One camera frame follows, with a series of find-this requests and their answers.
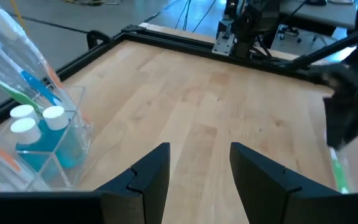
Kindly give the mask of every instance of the gray floor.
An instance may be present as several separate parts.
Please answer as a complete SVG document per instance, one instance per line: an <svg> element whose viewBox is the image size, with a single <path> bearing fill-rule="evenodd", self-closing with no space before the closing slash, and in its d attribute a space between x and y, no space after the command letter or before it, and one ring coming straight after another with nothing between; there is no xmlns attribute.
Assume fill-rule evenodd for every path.
<svg viewBox="0 0 358 224"><path fill-rule="evenodd" d="M28 35L39 46L52 67L58 69L86 51L85 34L64 27L79 31L94 29L114 35L126 25L139 24L170 6L148 22L175 28L186 0L122 0L118 6L96 7L70 4L62 0L16 0L16 3L25 18ZM14 14L10 0L0 0L0 5ZM226 0L192 0L186 30L215 37L225 5ZM183 28L185 13L177 29ZM5 98L7 95L0 90L0 102Z"/></svg>
<svg viewBox="0 0 358 224"><path fill-rule="evenodd" d="M276 35L271 49L295 55L303 55L313 53L325 47L325 44L321 39L316 39L315 41L313 41L313 32L301 29L298 29L298 31L298 36L284 35L283 40L280 39L280 36L283 37L283 35ZM346 29L337 28L335 30L332 37L334 37L336 40L330 39L323 35L321 35L321 37L325 39L327 45L331 45L336 40L340 40L346 37ZM356 47L348 47L340 52L326 57L325 59L329 60L330 62L340 62L341 60L344 60L347 56L349 56L349 54L352 53L354 49L356 49Z"/></svg>

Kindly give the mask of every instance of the metal bracket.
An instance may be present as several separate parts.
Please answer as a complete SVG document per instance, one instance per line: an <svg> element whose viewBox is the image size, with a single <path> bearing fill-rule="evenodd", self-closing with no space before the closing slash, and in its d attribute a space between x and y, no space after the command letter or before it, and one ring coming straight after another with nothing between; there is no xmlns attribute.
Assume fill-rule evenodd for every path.
<svg viewBox="0 0 358 224"><path fill-rule="evenodd" d="M228 37L225 32L220 32L216 43L212 48L212 53L229 56L234 44L234 34L229 34Z"/></svg>
<svg viewBox="0 0 358 224"><path fill-rule="evenodd" d="M121 30L121 32L136 32L136 31L142 31L142 30L146 30L146 28L141 27L141 26L136 26L136 25L129 25L129 26L126 26L125 28L123 28Z"/></svg>
<svg viewBox="0 0 358 224"><path fill-rule="evenodd" d="M98 40L102 40L104 43L110 43L110 36L107 34L97 31L91 30L86 34L86 42L88 43L88 50L96 47L98 45Z"/></svg>

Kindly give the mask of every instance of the green toothbrush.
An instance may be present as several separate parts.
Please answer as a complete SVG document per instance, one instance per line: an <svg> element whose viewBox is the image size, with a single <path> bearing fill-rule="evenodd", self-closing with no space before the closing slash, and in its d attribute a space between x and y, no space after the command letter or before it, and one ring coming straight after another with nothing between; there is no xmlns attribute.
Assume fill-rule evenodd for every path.
<svg viewBox="0 0 358 224"><path fill-rule="evenodd" d="M34 100L31 100L27 95L24 93L15 90L14 88L10 87L9 85L5 84L4 82L0 81L0 88L2 88L6 93L8 93L14 100L23 104L23 105L31 105L33 106L39 113L41 113L44 108L36 103Z"/></svg>
<svg viewBox="0 0 358 224"><path fill-rule="evenodd" d="M334 178L336 181L336 187L342 194L348 194L350 192L349 183L347 182L346 172L336 157L335 150L329 148L331 154L331 162L333 163Z"/></svg>

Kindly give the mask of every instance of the wooden surface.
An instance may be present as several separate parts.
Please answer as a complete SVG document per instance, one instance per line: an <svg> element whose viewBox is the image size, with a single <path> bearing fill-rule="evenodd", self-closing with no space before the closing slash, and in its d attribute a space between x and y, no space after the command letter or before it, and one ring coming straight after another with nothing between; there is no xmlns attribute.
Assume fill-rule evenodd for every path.
<svg viewBox="0 0 358 224"><path fill-rule="evenodd" d="M95 124L80 189L171 143L164 223L247 223L229 163L233 141L335 188L325 87L128 41L65 84L87 88L85 112Z"/></svg>

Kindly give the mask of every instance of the toothbrush handle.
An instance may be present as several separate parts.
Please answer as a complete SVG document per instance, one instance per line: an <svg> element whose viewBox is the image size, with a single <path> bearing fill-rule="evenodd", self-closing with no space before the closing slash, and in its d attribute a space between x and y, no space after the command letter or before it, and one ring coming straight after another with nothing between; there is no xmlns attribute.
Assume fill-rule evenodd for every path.
<svg viewBox="0 0 358 224"><path fill-rule="evenodd" d="M34 43L28 37L25 38L24 42L27 46L29 46L31 51L33 51L33 53L37 56L37 58L41 61L42 65L45 67L46 60L40 50L37 48L37 46L35 46Z"/></svg>
<svg viewBox="0 0 358 224"><path fill-rule="evenodd" d="M32 105L34 108L36 108L36 110L38 112L40 112L43 108L38 105L35 101L31 100L27 95L23 94L22 92L10 87L9 85L7 85L6 83L0 81L0 88L2 88L5 92L7 92L8 94L10 94L10 96L16 100L17 102L21 103L21 104L30 104Z"/></svg>
<svg viewBox="0 0 358 224"><path fill-rule="evenodd" d="M40 92L41 95L43 95L44 97L46 97L46 99L48 99L48 101L56 106L59 105L60 102L62 102L59 98L57 98L57 96L55 96L50 90L48 90L45 85L38 80L37 78L35 78L33 75L31 75L30 73L26 72L26 71L22 71L20 72L20 76L34 89L36 89L37 91Z"/></svg>
<svg viewBox="0 0 358 224"><path fill-rule="evenodd" d="M0 48L0 56L10 65L13 67L13 69L17 72L20 73L21 71L23 71L23 69L16 64L1 48Z"/></svg>

